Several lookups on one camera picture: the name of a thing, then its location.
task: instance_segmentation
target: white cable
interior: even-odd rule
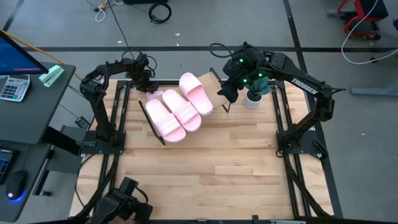
[[[98,15],[101,14],[101,12],[104,14],[104,17],[102,17],[102,19],[98,20]],[[102,22],[105,19],[105,16],[106,16],[105,11],[100,9],[100,8],[98,8],[97,15],[95,15],[95,21]]]
[[[113,3],[115,3],[115,4],[124,4],[124,2],[118,3],[118,0],[113,0]]]
[[[343,45],[341,46],[341,53],[343,53],[344,58],[345,58],[349,63],[352,63],[352,64],[354,64],[354,65],[364,65],[364,64],[367,64],[367,63],[372,63],[372,62],[376,62],[376,61],[378,61],[378,60],[382,60],[382,59],[388,58],[388,57],[390,57],[391,55],[394,55],[394,54],[396,54],[396,53],[398,52],[398,49],[397,49],[396,51],[394,51],[393,53],[391,53],[391,54],[389,54],[389,55],[386,55],[386,56],[381,57],[381,58],[376,58],[376,59],[370,60],[370,61],[368,61],[368,62],[352,62],[352,61],[350,61],[350,60],[347,58],[347,56],[344,54],[344,45],[346,44],[348,38],[349,38],[349,37],[351,36],[351,34],[354,32],[355,28],[356,28],[358,25],[360,25],[360,23],[361,23],[362,21],[364,21],[364,20],[372,13],[373,9],[376,7],[376,5],[377,5],[378,2],[379,2],[379,0],[376,0],[376,3],[374,3],[374,6],[373,6],[372,9],[369,11],[369,13],[368,13],[359,23],[357,23],[357,24],[354,26],[354,28],[352,28],[351,32],[347,35],[346,40],[344,40],[344,43],[343,43]]]

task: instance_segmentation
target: pink slipper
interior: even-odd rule
[[[175,90],[166,90],[162,98],[185,130],[194,132],[199,129],[201,117],[190,102],[185,100]]]
[[[181,124],[177,121],[174,114],[170,113],[159,100],[149,100],[145,107],[164,140],[179,142],[185,138],[186,133]]]
[[[185,73],[180,78],[180,89],[202,116],[213,111],[213,105],[205,93],[203,84],[192,73]]]

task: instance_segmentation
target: wooden table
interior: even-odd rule
[[[108,114],[116,82],[110,81],[104,99]],[[168,88],[176,86],[161,86],[162,90]],[[298,122],[308,113],[304,93],[289,83],[286,90],[292,120]],[[119,160],[116,187],[125,176],[137,180],[154,206],[152,220],[250,220],[252,215],[259,215],[260,219],[293,218],[284,162],[275,156],[277,121],[272,95],[264,96],[260,108],[254,110],[243,106],[242,96],[231,105],[229,113],[219,107],[203,117],[197,132],[188,133],[182,142],[163,146],[137,102],[146,102],[145,94],[131,90],[124,127],[126,148]],[[118,110],[116,124],[120,114]],[[287,129],[284,114],[282,117]],[[81,169],[77,190],[85,203],[97,188],[102,157],[93,156]],[[321,162],[310,155],[300,158],[307,188],[332,214]],[[297,188],[296,194],[303,215]],[[134,196],[144,201],[136,191]],[[80,210],[75,195],[70,215]]]

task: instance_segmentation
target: monitor screen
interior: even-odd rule
[[[43,73],[48,70],[0,31],[0,75]]]

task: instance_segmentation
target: concrete floor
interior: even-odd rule
[[[1,1],[0,27],[6,24],[16,2]],[[91,2],[99,4],[100,0]],[[390,17],[380,24],[383,38],[377,42],[353,39],[348,41],[347,47],[398,47],[398,32],[391,25],[392,19],[398,18],[398,2],[384,2]],[[340,47],[346,37],[343,23],[325,15],[327,9],[336,8],[340,1],[289,0],[289,3],[302,47]],[[148,10],[150,5],[138,7]],[[131,6],[115,6],[114,11],[127,41],[134,47],[208,46],[213,42],[240,45],[245,40],[258,46],[294,47],[282,0],[246,0],[244,3],[240,0],[170,0],[170,7],[172,18],[161,25],[150,23],[145,13]],[[95,13],[83,0],[25,0],[8,32],[37,47],[125,46],[110,10],[106,10],[103,22],[95,22],[94,17]],[[214,58],[206,50],[146,53],[159,63],[157,78],[178,78],[187,71],[201,75],[209,67],[222,73],[226,61]],[[287,53],[297,61],[295,52]],[[51,61],[40,53],[31,54],[37,60]],[[97,65],[121,56],[121,52],[115,51],[51,54],[75,65],[81,77]],[[373,55],[347,54],[351,60],[359,62]],[[377,64],[352,65],[340,53],[307,51],[303,56],[309,74],[335,87],[387,86],[398,79],[398,63],[394,58]],[[77,88],[79,84],[73,77],[71,85]],[[335,100],[334,118],[323,124],[323,130],[344,217],[398,222],[398,153],[395,144],[398,99],[351,96],[345,91],[336,94]],[[77,116],[92,118],[88,102],[70,90],[61,104]],[[76,126],[74,120],[73,115],[58,107],[50,125],[57,129],[64,124]],[[76,175],[50,173],[45,189],[52,191],[53,196],[31,196],[17,223],[66,218],[75,181]]]

